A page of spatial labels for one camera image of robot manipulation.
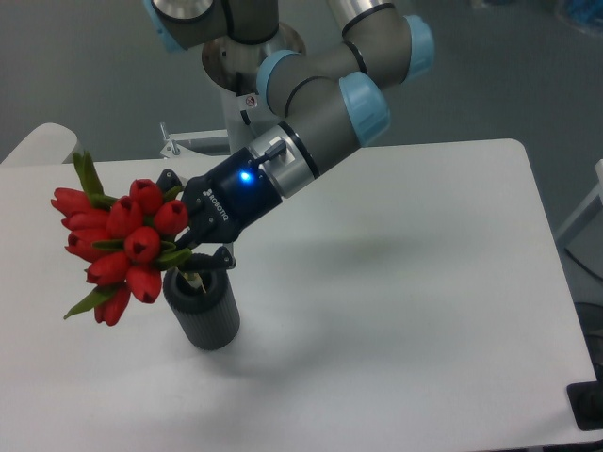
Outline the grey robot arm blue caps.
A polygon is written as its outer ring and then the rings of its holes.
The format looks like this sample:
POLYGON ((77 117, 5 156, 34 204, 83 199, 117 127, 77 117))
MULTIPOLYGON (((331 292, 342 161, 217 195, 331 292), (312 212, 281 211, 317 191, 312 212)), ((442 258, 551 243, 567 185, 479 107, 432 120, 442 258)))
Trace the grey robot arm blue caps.
POLYGON ((170 51, 202 46, 217 85, 252 95, 277 122, 183 193, 189 228, 177 241, 184 271, 231 268, 240 233, 389 126, 383 91, 427 72, 429 26, 388 1, 333 1, 342 41, 316 56, 285 38, 274 1, 148 1, 170 51))

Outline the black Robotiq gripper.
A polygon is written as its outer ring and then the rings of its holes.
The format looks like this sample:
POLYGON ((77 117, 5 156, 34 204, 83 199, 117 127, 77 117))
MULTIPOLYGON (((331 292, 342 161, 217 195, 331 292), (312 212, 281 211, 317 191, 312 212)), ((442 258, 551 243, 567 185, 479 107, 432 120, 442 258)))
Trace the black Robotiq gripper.
MULTIPOLYGON (((157 186, 163 194, 184 184, 172 169, 164 169, 157 186)), ((181 198, 187 208, 189 230, 181 236, 181 247, 232 243, 240 233, 282 203, 282 196, 267 174, 243 148, 203 176, 191 178, 181 198)), ((212 255, 193 253, 178 269, 183 272, 212 272, 236 266, 231 250, 220 246, 212 255)))

